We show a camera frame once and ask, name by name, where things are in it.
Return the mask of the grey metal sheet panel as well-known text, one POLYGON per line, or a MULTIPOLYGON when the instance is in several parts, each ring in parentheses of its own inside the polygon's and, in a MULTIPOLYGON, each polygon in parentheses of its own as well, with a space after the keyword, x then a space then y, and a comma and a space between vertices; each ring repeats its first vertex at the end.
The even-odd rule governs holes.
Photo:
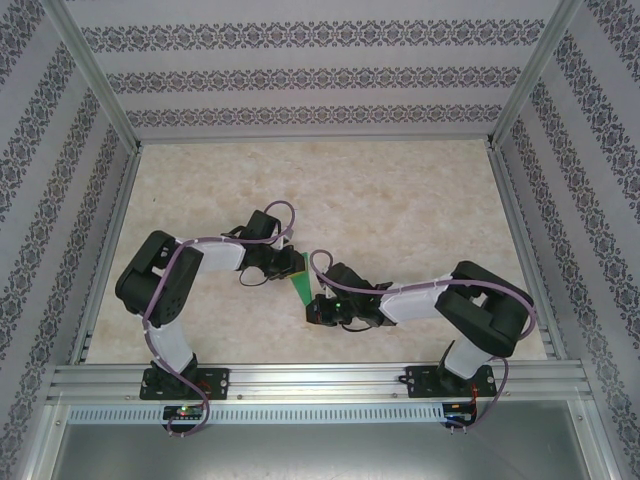
POLYGON ((73 425, 52 480, 590 480, 570 437, 451 434, 434 424, 73 425))

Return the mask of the small circuit board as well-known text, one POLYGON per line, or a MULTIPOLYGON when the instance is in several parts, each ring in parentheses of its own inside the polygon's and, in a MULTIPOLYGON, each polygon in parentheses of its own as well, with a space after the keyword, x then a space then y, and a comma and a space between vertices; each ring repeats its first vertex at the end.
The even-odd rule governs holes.
POLYGON ((445 423, 454 428, 469 427, 477 419, 477 405, 474 402, 444 404, 443 412, 445 423))
POLYGON ((163 410, 163 419, 165 421, 199 421, 203 418, 203 415, 204 409, 196 405, 165 406, 163 410))

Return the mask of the aluminium mounting rail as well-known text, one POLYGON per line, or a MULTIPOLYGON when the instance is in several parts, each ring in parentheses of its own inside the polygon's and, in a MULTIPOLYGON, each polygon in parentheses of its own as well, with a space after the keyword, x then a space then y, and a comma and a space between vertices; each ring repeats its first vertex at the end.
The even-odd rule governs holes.
MULTIPOLYGON (((126 404, 139 400, 142 364, 82 364, 54 370, 45 400, 66 404, 126 404)), ((409 402, 398 381, 401 363, 235 364, 226 388, 231 403, 409 402)), ((593 397, 581 362, 515 361, 500 398, 505 401, 586 400, 593 397)))

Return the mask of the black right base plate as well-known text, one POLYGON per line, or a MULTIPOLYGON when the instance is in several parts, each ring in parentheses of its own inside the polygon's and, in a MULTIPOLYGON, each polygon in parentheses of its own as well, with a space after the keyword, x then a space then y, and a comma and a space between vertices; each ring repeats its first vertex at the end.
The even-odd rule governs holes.
POLYGON ((476 393, 480 398, 497 394, 495 376, 489 365, 481 366, 470 379, 462 379, 434 365, 415 365, 405 368, 398 380, 407 386, 410 398, 462 398, 476 393))

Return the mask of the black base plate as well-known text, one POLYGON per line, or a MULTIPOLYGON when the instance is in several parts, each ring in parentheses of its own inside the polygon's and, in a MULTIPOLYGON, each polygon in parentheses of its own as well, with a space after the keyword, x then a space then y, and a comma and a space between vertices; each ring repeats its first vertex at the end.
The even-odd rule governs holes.
POLYGON ((405 368, 398 380, 407 386, 410 398, 462 398, 476 393, 480 398, 497 394, 495 376, 489 365, 481 366, 470 379, 462 379, 434 365, 415 365, 405 368))
MULTIPOLYGON (((209 400, 226 400, 230 371, 223 368, 196 367, 183 376, 209 400)), ((190 386, 162 368, 152 366, 143 373, 139 391, 142 400, 198 400, 201 396, 190 386)))

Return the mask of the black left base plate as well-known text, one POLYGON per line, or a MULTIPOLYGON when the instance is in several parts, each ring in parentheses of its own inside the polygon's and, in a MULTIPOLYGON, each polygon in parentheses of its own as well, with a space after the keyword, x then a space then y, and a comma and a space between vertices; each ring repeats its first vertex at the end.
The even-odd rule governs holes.
MULTIPOLYGON (((223 368, 196 367, 183 376, 209 400, 226 400, 230 371, 223 368)), ((162 368, 152 366, 143 373, 139 391, 142 400, 198 400, 201 396, 190 386, 162 368)))

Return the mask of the aluminium side rail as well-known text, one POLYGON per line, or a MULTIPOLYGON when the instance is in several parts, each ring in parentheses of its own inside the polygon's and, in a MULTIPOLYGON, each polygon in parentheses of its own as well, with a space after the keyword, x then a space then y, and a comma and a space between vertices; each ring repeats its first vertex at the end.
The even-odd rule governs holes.
POLYGON ((90 337, 98 319, 142 153, 143 146, 139 145, 129 156, 126 169, 123 172, 111 217, 107 224, 108 229, 102 239, 102 248, 95 265, 90 290, 81 311, 82 316, 74 336, 73 349, 69 352, 67 361, 69 365, 79 365, 86 359, 87 347, 85 344, 86 341, 91 341, 90 337))
POLYGON ((543 342, 550 345, 546 349, 547 356, 553 360, 567 360, 569 356, 557 327, 555 314, 537 265, 524 218, 508 175, 508 169, 501 153, 495 147, 490 143, 486 143, 486 150, 514 241, 523 278, 537 310, 538 328, 543 342))

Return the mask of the aluminium frame post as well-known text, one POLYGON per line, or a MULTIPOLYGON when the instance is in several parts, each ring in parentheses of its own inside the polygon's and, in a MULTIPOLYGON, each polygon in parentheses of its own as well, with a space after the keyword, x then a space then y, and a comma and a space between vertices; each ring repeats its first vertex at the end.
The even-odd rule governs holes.
POLYGON ((493 130, 488 135, 488 145, 492 149, 496 149, 504 142, 581 4, 582 0, 558 1, 493 130))
POLYGON ((64 0, 39 0, 46 15, 71 53, 88 86, 94 92, 108 119, 129 153, 137 152, 140 140, 124 108, 114 93, 85 36, 64 0))

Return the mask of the aluminium frame leg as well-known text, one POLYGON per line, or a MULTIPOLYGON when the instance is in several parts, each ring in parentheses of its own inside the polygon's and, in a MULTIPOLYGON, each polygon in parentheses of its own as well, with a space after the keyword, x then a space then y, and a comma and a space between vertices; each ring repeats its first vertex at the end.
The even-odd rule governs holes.
POLYGON ((621 480, 595 401, 578 399, 567 404, 590 480, 621 480))
POLYGON ((19 480, 52 480, 69 412, 64 404, 44 407, 19 480))

